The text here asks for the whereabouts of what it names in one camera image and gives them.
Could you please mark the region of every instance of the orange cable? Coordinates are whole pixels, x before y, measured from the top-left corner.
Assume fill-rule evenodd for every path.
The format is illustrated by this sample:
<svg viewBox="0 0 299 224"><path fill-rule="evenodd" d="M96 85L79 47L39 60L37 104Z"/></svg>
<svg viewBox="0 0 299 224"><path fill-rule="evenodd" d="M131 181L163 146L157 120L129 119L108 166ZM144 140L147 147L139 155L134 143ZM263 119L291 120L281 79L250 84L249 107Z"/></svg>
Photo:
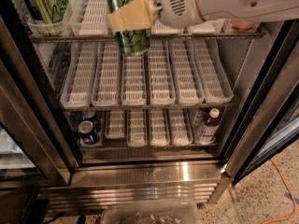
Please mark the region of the orange cable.
<svg viewBox="0 0 299 224"><path fill-rule="evenodd" d="M296 201L295 201L295 199L294 199L294 197L292 195L292 192L291 192L291 190L289 188L289 185L287 184L287 181L284 179L284 176L280 172L280 170L279 170L278 165L276 164L276 162L274 160L272 160L272 159L270 161L273 163L273 165L278 170L278 173L279 173L279 175L281 177L282 182L284 183L284 185L286 186L288 192L290 193L290 196L292 198L293 210L292 210L292 213L290 215L288 215L288 216L285 216L285 217L276 217L276 218L273 218L273 219L269 219L269 220L264 221L262 224L268 224L268 223L276 222L276 221L280 221L280 220L287 220L287 219L290 219L290 218L294 217L296 215L296 213L297 213L297 204L296 204Z"/></svg>

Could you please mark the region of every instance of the air vent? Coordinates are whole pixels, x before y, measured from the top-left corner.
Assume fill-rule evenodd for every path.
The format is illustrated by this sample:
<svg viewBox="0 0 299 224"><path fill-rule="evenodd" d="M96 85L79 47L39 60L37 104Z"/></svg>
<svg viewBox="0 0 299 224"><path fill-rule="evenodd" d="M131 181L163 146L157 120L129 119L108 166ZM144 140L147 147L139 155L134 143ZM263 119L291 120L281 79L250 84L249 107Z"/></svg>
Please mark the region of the air vent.
<svg viewBox="0 0 299 224"><path fill-rule="evenodd" d="M183 15L186 7L185 0L170 0L170 5L175 14L178 16Z"/></svg>

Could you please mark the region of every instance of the can lid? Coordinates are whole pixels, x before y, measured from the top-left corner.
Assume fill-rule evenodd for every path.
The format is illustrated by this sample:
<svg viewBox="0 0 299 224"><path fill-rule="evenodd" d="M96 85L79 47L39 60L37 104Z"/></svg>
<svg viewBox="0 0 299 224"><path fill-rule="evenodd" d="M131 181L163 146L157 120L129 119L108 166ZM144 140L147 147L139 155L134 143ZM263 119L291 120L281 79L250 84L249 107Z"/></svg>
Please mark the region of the can lid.
<svg viewBox="0 0 299 224"><path fill-rule="evenodd" d="M80 133L90 133L93 130L93 124L90 121L83 121L78 126Z"/></svg>
<svg viewBox="0 0 299 224"><path fill-rule="evenodd" d="M84 111L82 112L82 116L86 119L92 118L93 116L95 116L95 112L94 111Z"/></svg>
<svg viewBox="0 0 299 224"><path fill-rule="evenodd" d="M212 118L217 118L219 116L219 114L220 114L220 111L217 108L212 108L211 111L209 111L209 115Z"/></svg>

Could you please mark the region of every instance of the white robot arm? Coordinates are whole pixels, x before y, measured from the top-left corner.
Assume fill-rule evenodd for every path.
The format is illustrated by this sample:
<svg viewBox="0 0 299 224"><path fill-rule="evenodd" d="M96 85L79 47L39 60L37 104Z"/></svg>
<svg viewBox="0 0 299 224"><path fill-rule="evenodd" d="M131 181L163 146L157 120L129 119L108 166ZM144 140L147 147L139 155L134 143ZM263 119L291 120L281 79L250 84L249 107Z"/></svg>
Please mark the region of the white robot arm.
<svg viewBox="0 0 299 224"><path fill-rule="evenodd" d="M161 23L182 28L208 20L286 21L299 18L299 0L156 0Z"/></svg>

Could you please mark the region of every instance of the floor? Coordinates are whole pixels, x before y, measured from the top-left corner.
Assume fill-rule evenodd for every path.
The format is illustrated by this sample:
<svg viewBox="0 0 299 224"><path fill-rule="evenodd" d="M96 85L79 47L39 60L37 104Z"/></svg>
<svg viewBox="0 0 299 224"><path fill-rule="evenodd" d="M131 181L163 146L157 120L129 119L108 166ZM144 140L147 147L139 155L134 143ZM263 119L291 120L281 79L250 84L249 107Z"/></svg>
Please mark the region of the floor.
<svg viewBox="0 0 299 224"><path fill-rule="evenodd" d="M287 180L299 204L299 140L273 158ZM198 210L196 224L262 224L269 218L287 216L292 201L271 161L228 188L217 204ZM60 217L52 224L76 224L78 217ZM298 224L299 213L292 219L276 223ZM86 224L100 224L100 216L87 215Z"/></svg>

